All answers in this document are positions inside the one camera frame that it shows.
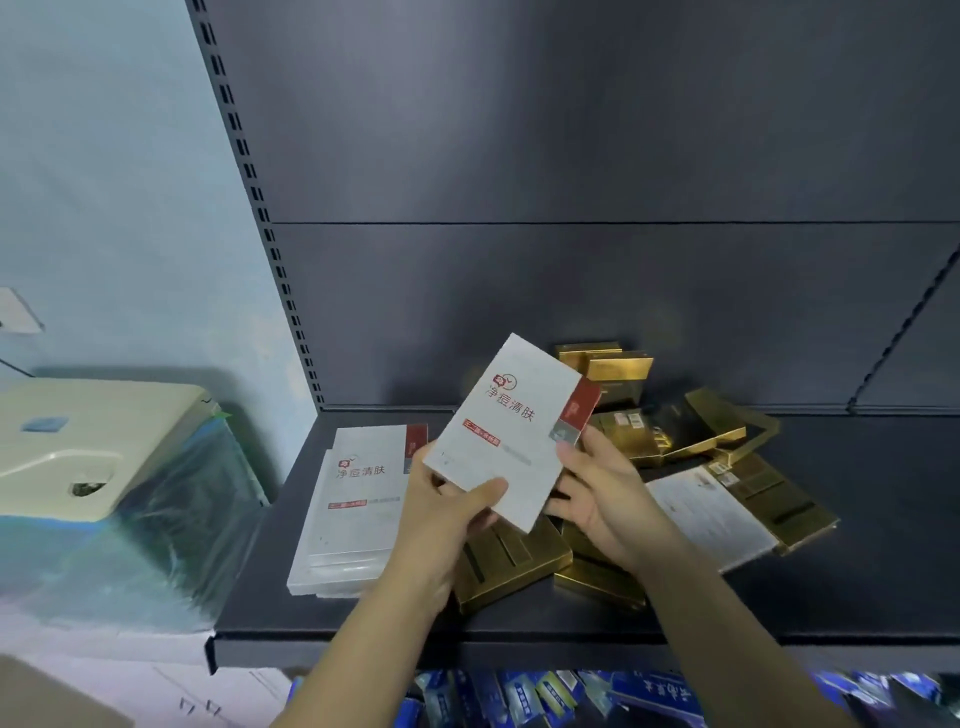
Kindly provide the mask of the white flat cardboard sheet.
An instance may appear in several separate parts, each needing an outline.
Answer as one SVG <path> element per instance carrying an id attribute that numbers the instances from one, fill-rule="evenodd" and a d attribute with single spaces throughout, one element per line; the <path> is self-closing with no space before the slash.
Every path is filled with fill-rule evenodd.
<path id="1" fill-rule="evenodd" d="M 114 709 L 136 728 L 268 728 L 295 680 L 218 667 L 213 630 L 44 621 L 0 600 L 0 655 Z"/>

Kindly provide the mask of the person's left forearm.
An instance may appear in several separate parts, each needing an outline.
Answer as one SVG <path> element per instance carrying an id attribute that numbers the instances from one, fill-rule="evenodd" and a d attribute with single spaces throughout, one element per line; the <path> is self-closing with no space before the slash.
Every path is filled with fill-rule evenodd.
<path id="1" fill-rule="evenodd" d="M 447 574 L 388 568 L 270 728 L 391 728 L 450 591 Z"/>

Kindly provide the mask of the dark grey shelf back panel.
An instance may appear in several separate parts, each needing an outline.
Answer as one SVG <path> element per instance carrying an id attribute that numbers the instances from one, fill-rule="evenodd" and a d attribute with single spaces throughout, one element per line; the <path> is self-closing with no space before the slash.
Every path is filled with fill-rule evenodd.
<path id="1" fill-rule="evenodd" d="M 960 242 L 960 0 L 211 0 L 323 410 L 508 334 L 844 410 Z M 960 411 L 960 260 L 859 413 Z"/>

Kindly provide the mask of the person's left hand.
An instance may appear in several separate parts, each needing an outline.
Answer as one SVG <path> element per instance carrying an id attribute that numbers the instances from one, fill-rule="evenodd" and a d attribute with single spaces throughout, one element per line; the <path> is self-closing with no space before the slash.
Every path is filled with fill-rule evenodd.
<path id="1" fill-rule="evenodd" d="M 455 511 L 453 486 L 441 480 L 426 456 L 433 443 L 414 454 L 399 527 L 381 579 L 397 597 L 435 617 L 446 607 L 455 567 L 467 540 L 496 521 L 462 521 Z"/>

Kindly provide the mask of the person's right hand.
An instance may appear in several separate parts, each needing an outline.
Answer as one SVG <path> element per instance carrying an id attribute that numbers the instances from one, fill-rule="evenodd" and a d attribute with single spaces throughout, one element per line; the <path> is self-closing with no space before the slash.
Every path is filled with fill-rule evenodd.
<path id="1" fill-rule="evenodd" d="M 606 477 L 583 482 L 561 465 L 543 513 L 579 528 L 609 561 L 637 580 L 668 567 L 713 573 L 714 564 L 654 501 L 632 463 L 608 442 Z"/>

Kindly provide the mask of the white red-label carton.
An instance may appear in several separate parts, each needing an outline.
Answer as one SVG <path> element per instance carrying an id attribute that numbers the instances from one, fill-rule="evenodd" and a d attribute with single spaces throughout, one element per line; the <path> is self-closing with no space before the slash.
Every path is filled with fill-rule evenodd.
<path id="1" fill-rule="evenodd" d="M 333 470 L 331 454 L 332 450 L 328 449 L 323 455 L 287 577 L 287 590 L 294 597 L 357 599 L 366 588 L 376 582 L 389 557 L 390 552 L 386 551 L 385 555 L 371 559 L 352 560 L 341 564 L 312 564 L 310 540 L 318 522 L 317 514 L 323 487 Z"/>
<path id="2" fill-rule="evenodd" d="M 399 530 L 413 456 L 428 441 L 424 422 L 339 428 L 322 478 L 309 537 L 312 566 L 385 561 Z"/>
<path id="3" fill-rule="evenodd" d="M 493 511 L 528 534 L 562 472 L 557 442 L 577 444 L 601 395 L 598 383 L 512 333 L 424 464 L 462 491 L 505 480 Z"/>

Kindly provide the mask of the slotted grey shelf upright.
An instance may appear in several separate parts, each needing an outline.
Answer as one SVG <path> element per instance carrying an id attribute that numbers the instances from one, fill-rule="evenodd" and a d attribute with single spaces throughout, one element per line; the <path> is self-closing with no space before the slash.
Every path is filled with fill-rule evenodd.
<path id="1" fill-rule="evenodd" d="M 325 396 L 319 382 L 310 341 L 299 310 L 290 271 L 287 268 L 282 244 L 271 218 L 269 201 L 265 196 L 263 180 L 258 174 L 257 157 L 249 145 L 243 117 L 234 96 L 231 76 L 225 66 L 223 46 L 218 42 L 210 14 L 211 0 L 183 0 L 198 43 L 216 104 L 222 117 L 231 152 L 257 226 L 258 236 L 270 264 L 270 276 L 282 304 L 287 328 L 294 342 L 296 357 L 306 383 L 311 405 L 316 412 L 325 407 Z"/>
<path id="2" fill-rule="evenodd" d="M 851 397 L 847 400 L 844 407 L 844 412 L 847 416 L 858 416 L 859 414 L 859 401 L 864 395 L 866 390 L 872 384 L 874 378 L 882 370 L 883 366 L 886 364 L 888 359 L 892 356 L 894 351 L 900 345 L 906 334 L 910 331 L 912 326 L 916 323 L 916 320 L 921 316 L 926 307 L 929 305 L 930 301 L 936 295 L 939 288 L 944 283 L 945 279 L 952 273 L 957 262 L 960 261 L 960 242 L 956 244 L 953 251 L 949 254 L 948 258 L 942 266 L 939 268 L 937 273 L 934 275 L 930 284 L 924 289 L 923 293 L 920 295 L 916 304 L 912 307 L 910 313 L 906 316 L 903 322 L 900 324 L 899 328 L 896 330 L 894 335 L 891 337 L 887 346 L 882 349 L 879 357 L 873 362 L 870 369 L 861 379 L 860 383 L 857 385 Z"/>

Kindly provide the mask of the pile of gold boxes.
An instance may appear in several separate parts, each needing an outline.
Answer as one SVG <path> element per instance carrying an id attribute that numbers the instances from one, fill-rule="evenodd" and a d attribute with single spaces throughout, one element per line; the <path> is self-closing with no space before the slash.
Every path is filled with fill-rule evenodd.
<path id="1" fill-rule="evenodd" d="M 779 422 L 701 387 L 640 407 L 653 358 L 617 341 L 558 345 L 559 361 L 598 383 L 590 423 L 646 482 L 705 466 L 778 540 L 786 555 L 827 533 L 838 517 L 771 466 L 757 449 Z M 589 543 L 575 525 L 541 517 L 530 535 L 506 523 L 470 540 L 457 564 L 453 594 L 473 614 L 548 579 L 553 586 L 629 610 L 645 606 L 641 585 Z"/>

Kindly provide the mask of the row of blue packets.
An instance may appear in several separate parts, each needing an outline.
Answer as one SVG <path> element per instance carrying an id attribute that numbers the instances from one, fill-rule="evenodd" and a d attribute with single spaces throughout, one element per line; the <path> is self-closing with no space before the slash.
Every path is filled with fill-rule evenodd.
<path id="1" fill-rule="evenodd" d="M 927 675 L 813 672 L 859 728 L 960 728 L 960 691 Z M 391 728 L 710 728 L 677 672 L 493 669 L 415 674 Z"/>

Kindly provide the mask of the dark grey shelf board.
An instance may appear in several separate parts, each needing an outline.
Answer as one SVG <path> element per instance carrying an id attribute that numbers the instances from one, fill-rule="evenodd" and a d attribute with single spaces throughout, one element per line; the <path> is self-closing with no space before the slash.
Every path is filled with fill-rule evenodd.
<path id="1" fill-rule="evenodd" d="M 286 586 L 325 450 L 340 428 L 425 422 L 446 410 L 318 414 L 206 645 L 209 667 L 305 669 L 354 601 Z M 812 670 L 960 674 L 960 417 L 793 415 L 768 462 L 840 519 L 785 557 L 741 567 L 730 585 Z M 629 612 L 547 580 L 464 619 L 436 621 L 426 669 L 677 669 L 650 609 Z"/>

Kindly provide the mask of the cream plastic toilet tank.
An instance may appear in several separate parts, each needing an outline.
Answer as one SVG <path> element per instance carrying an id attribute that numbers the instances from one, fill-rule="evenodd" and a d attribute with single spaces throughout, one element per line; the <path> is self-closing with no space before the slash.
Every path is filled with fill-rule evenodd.
<path id="1" fill-rule="evenodd" d="M 0 392 L 0 517 L 102 521 L 221 412 L 197 385 L 25 379 Z"/>

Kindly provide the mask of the brown cardboard box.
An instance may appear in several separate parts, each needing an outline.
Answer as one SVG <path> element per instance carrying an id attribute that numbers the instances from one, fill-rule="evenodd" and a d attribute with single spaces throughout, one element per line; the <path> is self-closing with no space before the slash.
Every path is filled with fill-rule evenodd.
<path id="1" fill-rule="evenodd" d="M 0 656 L 0 728 L 131 728 L 123 714 L 29 664 Z"/>

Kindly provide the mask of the clear blue plastic wrap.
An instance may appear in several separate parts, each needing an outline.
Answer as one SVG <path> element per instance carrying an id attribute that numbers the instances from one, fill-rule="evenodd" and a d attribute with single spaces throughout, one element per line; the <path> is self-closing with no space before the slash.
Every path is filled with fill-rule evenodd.
<path id="1" fill-rule="evenodd" d="M 0 516 L 0 606 L 57 627 L 209 630 L 266 511 L 225 416 L 88 521 Z"/>

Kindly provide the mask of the person's right forearm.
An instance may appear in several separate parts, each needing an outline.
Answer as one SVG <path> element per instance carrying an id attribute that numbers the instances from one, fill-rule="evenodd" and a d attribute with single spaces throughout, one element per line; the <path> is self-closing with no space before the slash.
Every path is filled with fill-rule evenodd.
<path id="1" fill-rule="evenodd" d="M 691 544 L 642 560 L 637 579 L 708 728 L 860 728 Z"/>

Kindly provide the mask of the white carton with printed back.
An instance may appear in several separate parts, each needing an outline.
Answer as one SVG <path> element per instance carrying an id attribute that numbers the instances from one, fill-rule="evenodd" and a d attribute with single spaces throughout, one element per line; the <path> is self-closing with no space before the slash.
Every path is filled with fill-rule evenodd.
<path id="1" fill-rule="evenodd" d="M 726 575 L 773 553 L 779 540 L 706 466 L 646 483 L 656 504 L 718 573 Z"/>

